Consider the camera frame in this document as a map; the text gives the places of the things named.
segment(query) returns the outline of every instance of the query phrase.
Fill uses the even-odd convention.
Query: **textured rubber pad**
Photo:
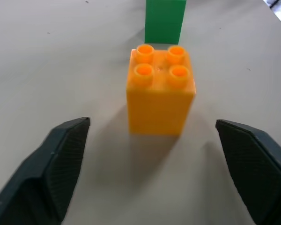
[[[257,225],[281,225],[281,147],[264,131],[218,120],[234,184]]]
[[[0,225],[60,225],[83,159],[90,119],[55,127],[0,193]]]

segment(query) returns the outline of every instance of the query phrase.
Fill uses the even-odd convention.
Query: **orange lego duplo brick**
[[[180,135],[195,94],[191,59],[183,47],[132,49],[126,86],[131,133]]]

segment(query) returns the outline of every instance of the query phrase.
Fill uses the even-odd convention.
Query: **white table surface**
[[[281,22],[262,0],[189,0],[197,96],[177,140],[130,137],[126,75],[145,0],[0,0],[0,190],[54,126],[90,116],[64,225],[253,224],[216,119],[281,145]]]

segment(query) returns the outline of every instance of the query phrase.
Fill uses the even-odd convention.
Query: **green block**
[[[147,0],[146,23],[182,23],[186,0]]]
[[[179,43],[181,24],[146,23],[145,43],[175,44]]]

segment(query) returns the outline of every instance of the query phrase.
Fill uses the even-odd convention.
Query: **tabletop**
[[[254,224],[214,126],[244,123],[281,145],[281,22],[262,0],[188,0],[180,44],[197,96],[174,138],[128,132],[144,20],[145,0],[0,0],[0,190],[51,128],[89,116],[64,225]]]

